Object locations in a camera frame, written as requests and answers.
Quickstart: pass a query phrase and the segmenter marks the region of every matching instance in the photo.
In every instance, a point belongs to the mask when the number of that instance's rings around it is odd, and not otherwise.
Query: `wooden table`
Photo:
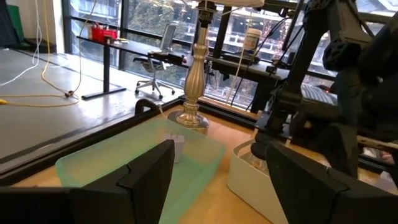
[[[182,106],[177,106],[166,111],[165,113],[167,114],[171,111],[181,108]],[[256,116],[247,112],[245,114],[253,117]],[[180,223],[270,223],[266,218],[257,213],[237,195],[232,193],[226,185],[232,148],[236,147],[242,142],[252,139],[254,131],[243,128],[236,124],[229,123],[222,119],[215,118],[213,116],[206,117],[210,120],[208,137],[226,144],[227,150],[215,177],[199,195],[191,208],[185,213]],[[290,148],[311,159],[314,159],[315,161],[318,161],[322,164],[327,164],[326,159],[320,154],[294,145],[290,145]],[[369,184],[374,184],[378,177],[379,176],[377,174],[372,172],[362,169],[359,170],[359,179]],[[15,186],[59,187],[60,181],[55,173],[55,168],[51,167],[17,183]]]

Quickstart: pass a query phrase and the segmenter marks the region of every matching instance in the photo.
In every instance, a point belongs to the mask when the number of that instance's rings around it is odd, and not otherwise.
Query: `black cable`
[[[284,51],[284,53],[282,54],[282,56],[280,56],[278,61],[281,61],[283,59],[283,57],[285,56],[286,52],[290,49],[290,46],[292,46],[293,42],[296,40],[296,38],[299,36],[299,33],[301,32],[301,30],[304,28],[304,26],[301,26],[300,29],[297,31],[297,33],[294,35],[292,41],[290,41],[290,43],[288,44],[288,46],[286,47],[286,50]],[[275,68],[272,72],[269,73],[269,76],[274,75],[275,71],[277,70],[277,68]],[[254,98],[253,100],[250,102],[249,106],[246,108],[246,111],[251,107],[251,105],[253,104]]]
[[[231,106],[234,104],[234,100],[235,100],[235,98],[236,98],[236,95],[238,94],[239,88],[241,87],[242,81],[243,81],[244,77],[246,76],[246,74],[247,74],[247,72],[248,72],[248,70],[249,70],[250,64],[253,63],[253,60],[256,58],[257,54],[260,52],[262,46],[266,43],[266,40],[267,40],[270,36],[272,36],[272,35],[274,34],[274,32],[276,31],[276,29],[278,29],[278,28],[280,27],[280,25],[282,25],[282,23],[285,22],[287,19],[289,19],[289,18],[283,18],[283,19],[281,19],[279,22],[277,22],[277,24],[275,24],[275,25],[273,26],[273,28],[271,28],[271,31],[267,34],[266,38],[261,42],[261,44],[259,44],[259,45],[256,46],[257,50],[256,50],[256,52],[254,53],[254,55],[253,55],[251,61],[249,62],[249,65],[247,65],[245,71],[243,72],[242,77],[241,77],[241,80],[240,80],[239,83],[238,83],[238,87],[236,88],[235,94],[234,94],[234,96],[232,97]]]

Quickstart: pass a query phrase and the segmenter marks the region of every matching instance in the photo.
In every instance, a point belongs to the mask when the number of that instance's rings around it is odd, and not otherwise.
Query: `yellow cable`
[[[93,5],[93,8],[91,9],[90,15],[92,15],[92,13],[94,12],[96,3],[97,3],[97,0],[94,1],[94,5]],[[76,95],[75,92],[79,89],[79,87],[81,85],[81,79],[82,79],[82,74],[81,74],[81,42],[79,40],[79,61],[80,61],[79,84],[76,87],[76,89],[73,90],[73,91],[63,90],[63,89],[55,86],[53,83],[49,82],[45,78],[45,72],[47,71],[47,68],[48,68],[49,63],[50,63],[50,40],[49,40],[49,25],[48,25],[48,22],[47,22],[47,0],[44,1],[44,21],[45,21],[45,31],[46,31],[46,38],[47,38],[47,61],[46,61],[45,67],[44,67],[44,69],[42,71],[41,77],[42,77],[42,79],[43,79],[43,81],[45,83],[49,84],[54,89],[62,92],[63,94],[62,95],[4,95],[4,96],[0,95],[0,98],[41,98],[41,97],[65,98],[67,95],[69,95],[70,98],[74,98],[74,99],[76,99],[76,101],[71,102],[71,103],[56,104],[56,105],[33,105],[33,104],[10,102],[10,101],[6,101],[6,100],[3,100],[3,99],[0,99],[0,105],[26,106],[26,107],[35,107],[35,108],[54,108],[54,107],[62,107],[62,106],[71,106],[71,105],[75,105],[75,104],[79,103],[80,97],[78,95]],[[85,27],[87,22],[88,22],[88,19],[83,24],[79,35],[81,35],[81,33],[83,32],[83,29],[84,29],[84,27]]]

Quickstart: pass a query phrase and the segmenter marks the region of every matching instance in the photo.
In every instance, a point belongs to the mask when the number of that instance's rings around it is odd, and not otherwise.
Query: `white lid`
[[[260,35],[261,35],[261,30],[259,30],[259,29],[254,29],[254,28],[249,28],[248,34],[252,34],[252,35],[254,34],[254,35],[260,36]]]

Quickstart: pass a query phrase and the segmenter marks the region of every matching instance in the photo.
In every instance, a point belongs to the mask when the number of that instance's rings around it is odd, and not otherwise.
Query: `red container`
[[[105,42],[105,37],[118,38],[118,32],[112,29],[103,29],[98,24],[91,27],[91,39],[98,42]]]

